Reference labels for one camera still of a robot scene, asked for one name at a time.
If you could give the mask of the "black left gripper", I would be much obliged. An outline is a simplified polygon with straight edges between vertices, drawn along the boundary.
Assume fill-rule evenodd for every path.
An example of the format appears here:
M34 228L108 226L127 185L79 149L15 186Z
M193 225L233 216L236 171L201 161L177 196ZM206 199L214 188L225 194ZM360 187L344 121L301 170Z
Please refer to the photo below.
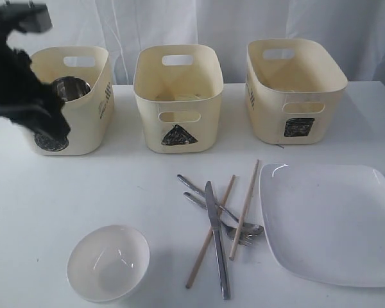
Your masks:
M41 11L0 12L0 117L33 133L53 140L68 136L71 128L62 109L65 105L48 83L41 82L31 70L32 60L23 49L12 49L8 36L23 34L31 27L21 24L36 19Z

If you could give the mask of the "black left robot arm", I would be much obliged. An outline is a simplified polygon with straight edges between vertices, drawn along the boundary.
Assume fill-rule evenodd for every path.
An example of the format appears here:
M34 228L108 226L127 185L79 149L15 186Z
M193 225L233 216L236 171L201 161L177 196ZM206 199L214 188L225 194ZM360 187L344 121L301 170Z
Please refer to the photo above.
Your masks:
M62 114L64 101L52 86L32 71L32 60L23 49L11 48L8 37L44 33L52 27L45 3L27 1L0 4L0 117L56 141L71 131Z

